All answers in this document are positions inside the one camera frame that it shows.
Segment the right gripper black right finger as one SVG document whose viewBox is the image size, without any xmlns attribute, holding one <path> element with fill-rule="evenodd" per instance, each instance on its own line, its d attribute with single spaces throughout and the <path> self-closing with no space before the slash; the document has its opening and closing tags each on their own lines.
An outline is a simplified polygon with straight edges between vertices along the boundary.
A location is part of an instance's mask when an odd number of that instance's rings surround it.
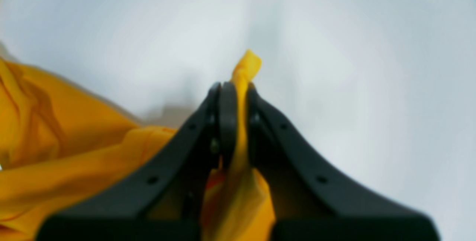
<svg viewBox="0 0 476 241">
<path fill-rule="evenodd" d="M 432 220 L 325 160 L 278 109 L 247 91 L 249 159 L 275 213 L 271 241 L 438 241 Z"/>
</svg>

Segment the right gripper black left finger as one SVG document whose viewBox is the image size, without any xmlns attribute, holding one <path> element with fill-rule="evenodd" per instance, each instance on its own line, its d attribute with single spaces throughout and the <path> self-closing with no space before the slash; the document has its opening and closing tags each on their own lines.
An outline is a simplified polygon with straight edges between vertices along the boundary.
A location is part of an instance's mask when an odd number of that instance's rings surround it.
<svg viewBox="0 0 476 241">
<path fill-rule="evenodd" d="M 217 82 L 153 158 L 101 193 L 51 215 L 37 241 L 199 241 L 212 169 L 227 168 L 237 140 L 237 91 Z"/>
</svg>

